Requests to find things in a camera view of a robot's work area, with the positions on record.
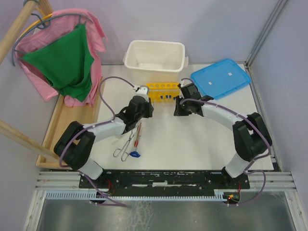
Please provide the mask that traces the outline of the yellow test tube rack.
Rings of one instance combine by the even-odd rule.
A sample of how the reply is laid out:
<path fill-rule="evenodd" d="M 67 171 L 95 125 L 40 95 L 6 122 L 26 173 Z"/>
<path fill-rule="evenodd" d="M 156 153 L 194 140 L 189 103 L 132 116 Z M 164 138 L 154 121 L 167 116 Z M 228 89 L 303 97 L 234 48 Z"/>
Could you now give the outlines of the yellow test tube rack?
<path fill-rule="evenodd" d="M 149 98 L 153 103 L 161 102 L 173 102 L 173 97 L 180 95 L 180 89 L 178 88 L 178 82 L 169 83 L 147 83 L 146 86 L 149 88 Z M 165 96 L 171 95 L 171 99 L 166 99 Z"/>

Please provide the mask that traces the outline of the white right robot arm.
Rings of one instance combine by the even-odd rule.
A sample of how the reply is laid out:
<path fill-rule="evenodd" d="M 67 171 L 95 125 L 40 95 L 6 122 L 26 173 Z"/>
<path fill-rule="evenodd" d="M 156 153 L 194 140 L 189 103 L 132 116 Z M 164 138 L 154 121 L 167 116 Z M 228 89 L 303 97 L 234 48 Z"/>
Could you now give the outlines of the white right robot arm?
<path fill-rule="evenodd" d="M 271 154 L 272 139 L 259 113 L 240 114 L 225 106 L 213 103 L 213 97 L 202 96 L 194 83 L 178 84 L 179 96 L 176 96 L 174 116 L 197 114 L 212 119 L 233 133 L 236 153 L 222 169 L 221 184 L 232 188 L 238 183 L 238 177 L 252 164 Z"/>

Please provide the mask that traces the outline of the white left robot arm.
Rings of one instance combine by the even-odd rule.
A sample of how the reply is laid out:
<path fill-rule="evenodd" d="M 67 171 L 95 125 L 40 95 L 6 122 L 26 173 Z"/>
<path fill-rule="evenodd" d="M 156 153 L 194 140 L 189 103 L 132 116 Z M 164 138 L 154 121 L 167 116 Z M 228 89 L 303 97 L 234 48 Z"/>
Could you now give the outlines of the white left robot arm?
<path fill-rule="evenodd" d="M 90 183 L 100 188 L 106 184 L 106 175 L 103 167 L 95 162 L 90 153 L 94 143 L 112 136 L 120 136 L 135 129 L 142 118 L 150 118 L 154 108 L 151 99 L 142 96 L 133 96 L 128 106 L 124 107 L 114 120 L 94 124 L 80 124 L 71 122 L 53 151 L 61 161 L 64 161 L 72 170 L 80 171 L 90 178 Z"/>

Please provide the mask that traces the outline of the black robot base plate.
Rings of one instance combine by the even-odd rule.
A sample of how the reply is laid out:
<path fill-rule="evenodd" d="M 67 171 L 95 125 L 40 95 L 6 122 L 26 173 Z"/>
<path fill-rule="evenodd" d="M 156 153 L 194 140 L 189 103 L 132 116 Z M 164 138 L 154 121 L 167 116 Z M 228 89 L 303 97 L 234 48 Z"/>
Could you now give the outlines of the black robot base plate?
<path fill-rule="evenodd" d="M 113 196 L 212 196 L 214 190 L 250 189 L 248 177 L 235 179 L 209 170 L 105 170 L 96 180 Z"/>

